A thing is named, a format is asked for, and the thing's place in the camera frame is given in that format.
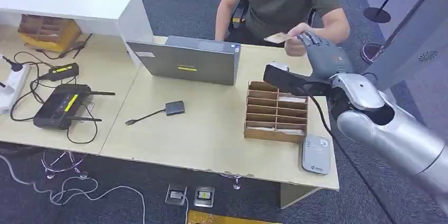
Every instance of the robotic arm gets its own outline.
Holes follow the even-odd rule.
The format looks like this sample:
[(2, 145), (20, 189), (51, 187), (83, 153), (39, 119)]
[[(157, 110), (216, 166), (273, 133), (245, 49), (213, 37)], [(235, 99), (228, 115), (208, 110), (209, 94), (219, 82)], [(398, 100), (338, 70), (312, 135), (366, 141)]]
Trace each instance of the robotic arm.
[(326, 96), (338, 129), (374, 149), (391, 166), (411, 177), (448, 215), (448, 148), (431, 130), (354, 74), (345, 52), (312, 32), (298, 36), (307, 49), (310, 77), (289, 72), (276, 62), (264, 81), (298, 96)]

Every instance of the gray laptop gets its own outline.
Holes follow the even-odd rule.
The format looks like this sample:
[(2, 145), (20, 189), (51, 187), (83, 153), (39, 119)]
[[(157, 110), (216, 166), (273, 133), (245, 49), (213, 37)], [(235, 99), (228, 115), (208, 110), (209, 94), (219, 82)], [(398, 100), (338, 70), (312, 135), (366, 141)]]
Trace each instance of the gray laptop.
[(241, 45), (181, 36), (165, 44), (127, 42), (154, 76), (235, 85)]

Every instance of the floor socket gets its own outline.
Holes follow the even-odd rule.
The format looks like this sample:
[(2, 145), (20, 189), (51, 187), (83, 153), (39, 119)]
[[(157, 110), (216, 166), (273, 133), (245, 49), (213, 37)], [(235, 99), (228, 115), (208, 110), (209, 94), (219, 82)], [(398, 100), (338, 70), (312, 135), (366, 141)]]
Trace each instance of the floor socket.
[(176, 206), (183, 206), (185, 202), (186, 186), (169, 184), (166, 192), (165, 203), (174, 204)]
[(214, 188), (208, 186), (196, 187), (194, 194), (194, 205), (197, 207), (213, 207)]

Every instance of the gray carpet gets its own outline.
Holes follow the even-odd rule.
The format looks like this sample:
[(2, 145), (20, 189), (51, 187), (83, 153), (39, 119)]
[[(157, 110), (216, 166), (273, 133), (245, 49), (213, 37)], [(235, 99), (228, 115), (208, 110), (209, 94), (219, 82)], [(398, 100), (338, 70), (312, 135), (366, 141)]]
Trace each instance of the gray carpet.
[[(219, 0), (143, 0), (156, 35), (183, 35), (212, 39), (214, 16)], [(367, 65), (359, 57), (359, 47), (368, 42), (383, 42), (377, 24), (368, 22), (362, 10), (367, 0), (341, 0), (352, 27), (343, 45), (355, 68), (361, 72)], [(412, 98), (406, 97), (405, 86), (396, 92), (406, 109), (413, 109)], [(410, 110), (414, 115), (418, 110)], [(359, 143), (335, 132), (341, 144), (378, 192), (397, 223), (447, 223), (448, 219), (421, 189), (397, 174), (374, 153)], [(161, 167), (91, 156), (86, 160), (90, 175), (100, 183), (97, 195), (113, 186), (125, 184), (143, 192), (147, 223), (183, 223), (184, 208), (164, 203), (167, 185), (189, 185), (189, 198), (196, 185), (216, 188), (215, 205), (200, 211), (225, 216), (251, 218), (283, 223), (390, 223), (353, 168), (335, 149), (341, 190), (319, 191), (305, 200), (280, 210), (279, 184), (252, 179), (242, 180), (235, 191), (232, 181), (216, 174)], [(14, 160), (20, 176), (40, 179), (41, 186), (56, 189), (63, 176), (46, 181), (39, 156)], [(6, 165), (0, 162), (0, 223), (141, 223), (141, 203), (132, 191), (115, 191), (103, 199), (90, 202), (73, 199), (62, 209), (48, 203), (48, 197), (34, 193), (29, 186), (12, 181)]]

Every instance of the black router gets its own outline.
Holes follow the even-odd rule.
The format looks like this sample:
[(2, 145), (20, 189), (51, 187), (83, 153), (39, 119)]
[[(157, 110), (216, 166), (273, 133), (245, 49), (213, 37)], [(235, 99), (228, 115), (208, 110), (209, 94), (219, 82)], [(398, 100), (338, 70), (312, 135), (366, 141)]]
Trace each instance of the black router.
[(92, 117), (77, 117), (82, 102), (90, 95), (114, 96), (113, 92), (95, 92), (88, 85), (62, 84), (55, 88), (33, 118), (39, 128), (67, 130), (73, 120), (101, 122)]

